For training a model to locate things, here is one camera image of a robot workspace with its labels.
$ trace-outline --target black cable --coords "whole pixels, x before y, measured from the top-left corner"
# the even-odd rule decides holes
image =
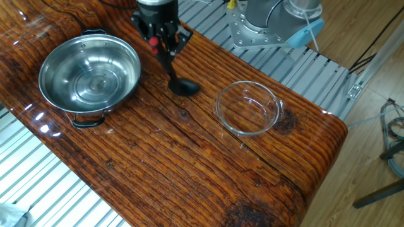
[[[365,56],[365,54],[371,49],[371,47],[377,42],[377,40],[379,40],[379,38],[381,37],[381,35],[387,30],[387,28],[390,26],[390,24],[398,17],[398,15],[400,15],[400,13],[404,10],[404,6],[394,15],[394,17],[389,21],[389,23],[387,23],[387,25],[383,28],[383,30],[381,30],[381,32],[379,33],[379,35],[373,40],[373,42],[367,47],[367,49],[365,50],[365,52],[355,61],[355,63],[351,66],[351,68],[349,69],[349,71],[351,71],[360,61],[361,58],[363,58]]]
[[[365,61],[368,61],[368,60],[373,60],[373,58],[374,58],[374,56],[376,56],[376,54],[373,54],[373,55],[371,55],[370,57],[367,57],[367,58],[361,60],[361,61],[358,62],[357,64],[360,64],[360,63],[365,62]]]
[[[349,74],[352,74],[352,73],[355,72],[356,70],[358,70],[358,69],[360,69],[361,67],[367,65],[368,63],[370,63],[370,62],[372,61],[372,59],[369,59],[369,60],[365,61],[363,64],[357,66],[355,69],[351,69],[351,70],[349,71]]]
[[[365,69],[362,69],[359,73],[357,73],[356,75],[361,74],[363,71],[365,71]]]
[[[138,9],[137,6],[132,6],[132,7],[124,7],[124,6],[116,6],[114,4],[106,3],[104,0],[98,0],[101,4],[104,4],[106,6],[116,8],[116,9]]]

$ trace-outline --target white cable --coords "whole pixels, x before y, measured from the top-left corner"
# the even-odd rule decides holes
[[[311,34],[311,37],[313,38],[314,45],[316,46],[317,52],[319,52],[316,38],[315,38],[315,36],[313,34],[313,31],[311,30],[311,25],[310,25],[310,22],[309,22],[309,18],[307,17],[306,11],[303,11],[303,13],[304,13],[304,18],[306,19],[307,25],[309,26],[310,34]]]
[[[212,5],[212,3],[211,3],[211,2],[204,1],[204,0],[192,0],[192,1],[198,1],[198,2],[201,2],[201,3],[205,3],[205,4],[209,5],[209,6],[211,6],[211,5]]]
[[[386,115],[386,114],[388,114],[388,113],[390,113],[390,112],[392,112],[392,111],[395,111],[395,110],[398,110],[398,109],[401,109],[401,108],[404,108],[404,106],[399,106],[399,107],[396,107],[396,108],[392,108],[391,110],[388,110],[388,111],[386,111],[386,112],[384,112],[384,113],[381,113],[381,114],[379,114],[379,115],[377,115],[377,116],[374,116],[374,117],[371,117],[371,118],[369,118],[369,119],[361,120],[361,121],[359,121],[359,122],[350,124],[350,125],[348,125],[347,127],[348,127],[348,128],[351,128],[351,127],[353,127],[353,126],[356,126],[356,125],[360,125],[360,124],[369,122],[369,121],[371,121],[371,120],[377,119],[377,118],[379,118],[379,117],[381,117],[381,116],[383,116],[383,115]]]

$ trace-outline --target clear glass bowl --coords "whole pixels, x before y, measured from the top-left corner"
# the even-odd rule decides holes
[[[283,102],[259,83],[239,81],[216,94],[213,112],[238,136],[255,136],[282,119]]]

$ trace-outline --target cable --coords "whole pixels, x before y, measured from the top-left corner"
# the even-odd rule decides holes
[[[393,109],[391,109],[391,110],[388,110],[387,112],[383,112],[383,113],[381,113],[381,114],[379,114],[379,115],[377,115],[377,116],[371,117],[371,118],[369,118],[369,119],[361,120],[361,121],[359,121],[359,122],[355,122],[355,123],[353,123],[353,124],[347,125],[347,127],[348,127],[348,128],[351,128],[351,127],[353,127],[353,126],[356,126],[356,125],[360,125],[360,124],[369,122],[369,121],[371,121],[371,120],[374,120],[374,119],[376,119],[376,118],[378,118],[378,117],[384,116],[384,115],[386,115],[386,114],[388,114],[388,113],[390,113],[390,112],[392,112],[392,111],[395,111],[395,110],[398,110],[398,109],[401,109],[401,108],[404,108],[404,106],[399,106],[399,107],[393,108]]]
[[[365,54],[371,49],[371,47],[377,42],[377,40],[379,40],[379,38],[381,37],[381,35],[387,30],[387,28],[390,26],[390,24],[392,24],[393,21],[396,20],[396,18],[398,17],[398,15],[400,15],[400,13],[404,10],[404,6],[394,15],[394,17],[389,21],[389,23],[387,23],[387,25],[383,28],[383,30],[381,30],[381,32],[379,33],[379,35],[373,40],[373,42],[367,47],[367,49],[365,50],[365,52],[355,61],[355,63],[351,66],[351,68],[349,68],[349,71],[351,71],[355,66],[357,66],[358,62],[360,61],[361,58],[363,58],[365,56]]]
[[[132,7],[124,7],[124,6],[116,6],[113,5],[111,3],[106,3],[104,0],[98,0],[101,4],[104,4],[106,6],[112,7],[112,8],[116,8],[116,9],[138,9],[137,6],[132,6]]]
[[[391,126],[393,126],[394,123],[397,122],[404,122],[404,117],[397,117],[395,119],[393,119],[391,122],[389,122],[388,124],[388,131],[390,132],[390,134],[394,137],[397,137],[398,139],[404,140],[403,136],[398,135],[395,131],[393,131],[393,129],[391,128]]]
[[[403,109],[401,107],[396,107],[394,109],[391,109],[387,112],[386,111],[386,107],[388,107],[389,105],[394,105],[396,106],[396,104],[394,103],[394,101],[388,100],[380,109],[380,112],[383,114],[381,116],[381,124],[383,126],[383,139],[384,139],[384,146],[386,148],[386,150],[389,150],[392,146],[394,146],[395,144],[399,143],[401,141],[401,139],[395,139],[393,142],[389,143],[389,137],[388,137],[388,132],[389,132],[389,128],[392,125],[392,122],[394,120],[392,120],[388,125],[386,125],[386,119],[384,118],[384,115],[386,115],[386,113],[389,113],[391,111],[397,110],[397,109],[401,109],[401,111],[403,111]],[[404,168],[402,168],[397,161],[394,159],[394,157],[391,157],[389,159],[387,159],[387,164],[389,165],[391,171],[397,175],[400,178],[404,178]]]
[[[350,70],[349,74],[352,74],[352,73],[355,72],[356,70],[358,70],[358,69],[360,69],[361,67],[365,66],[366,64],[370,63],[370,62],[373,60],[373,58],[374,58],[375,55],[376,55],[376,54],[374,54],[374,55],[372,55],[372,56],[370,56],[370,57],[367,57],[366,59],[364,59],[364,60],[358,62],[357,66],[356,66],[354,69]]]

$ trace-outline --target glossy varnished surface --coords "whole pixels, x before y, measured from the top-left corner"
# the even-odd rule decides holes
[[[98,1],[1,1],[1,103],[133,226],[298,226],[346,136],[343,122],[198,33],[174,67],[201,92],[173,95],[130,15]],[[38,73],[54,48],[93,26],[132,45],[142,75],[104,124],[79,130],[41,96]],[[229,134],[212,98],[240,80],[280,97],[285,120],[260,136]]]

